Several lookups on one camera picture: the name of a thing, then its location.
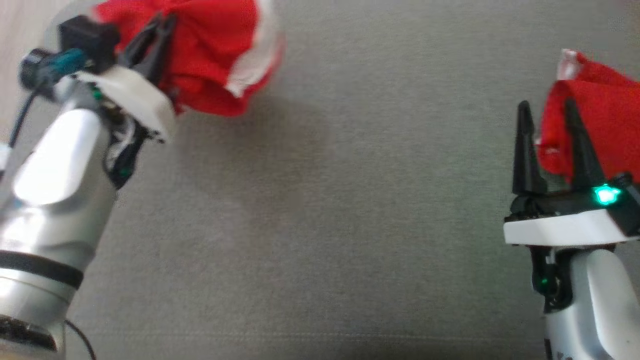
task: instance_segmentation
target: black cable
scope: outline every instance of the black cable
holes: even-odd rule
[[[20,135],[20,130],[22,130],[22,124],[24,123],[24,119],[27,117],[27,113],[29,113],[29,109],[33,101],[40,95],[40,91],[42,89],[42,84],[38,84],[36,88],[31,92],[27,101],[22,105],[22,109],[18,114],[18,118],[15,120],[15,124],[13,125],[13,131],[11,131],[11,138],[9,139],[9,147],[14,148],[15,144],[18,142],[18,136]]]
[[[96,360],[95,352],[93,351],[93,346],[91,346],[91,342],[86,337],[86,335],[84,335],[82,330],[78,329],[78,327],[74,323],[72,323],[71,320],[65,320],[65,324],[69,326],[69,329],[73,330],[74,333],[76,333],[82,339],[84,345],[86,346],[86,350],[89,352],[89,356],[91,357],[91,360]]]

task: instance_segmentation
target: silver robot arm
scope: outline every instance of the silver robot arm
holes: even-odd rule
[[[64,355],[67,309],[116,199],[104,166],[110,143],[106,121],[74,107],[54,121],[18,171],[0,217],[6,340]]]
[[[62,52],[24,60],[22,84],[62,110],[0,208],[0,354],[66,358],[67,311],[116,193],[142,145],[175,132],[172,101],[157,87],[174,27],[171,15],[152,19],[116,64],[113,26],[77,17],[60,26]]]
[[[640,304],[617,244],[640,239],[640,185],[607,180],[574,101],[570,190],[549,192],[540,176],[526,102],[518,108],[511,215],[504,236],[531,252],[532,287],[544,296],[549,360],[640,358]]]

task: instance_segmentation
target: gray fabric surface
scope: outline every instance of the gray fabric surface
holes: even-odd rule
[[[249,113],[180,119],[121,193],[70,314],[100,358],[543,358],[502,237],[515,110],[539,117],[563,47],[638,77],[631,4],[278,5],[287,56]]]

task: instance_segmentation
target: red fabric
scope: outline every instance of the red fabric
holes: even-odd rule
[[[251,49],[257,25],[254,0],[109,0],[95,8],[103,22],[115,23],[122,50],[158,12],[174,13],[177,26],[161,87],[180,90],[178,105],[224,116],[244,113],[249,99],[269,80],[248,88],[242,98],[225,89],[232,66]]]
[[[640,178],[640,83],[578,55],[574,80],[557,81],[542,117],[538,156],[544,169],[571,179],[572,141],[564,123],[564,102],[573,97],[605,175],[631,171]]]

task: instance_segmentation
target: black band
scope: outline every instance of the black band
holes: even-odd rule
[[[84,279],[82,271],[74,267],[21,252],[0,251],[0,269],[19,270],[39,275],[67,284],[76,290],[80,288]]]

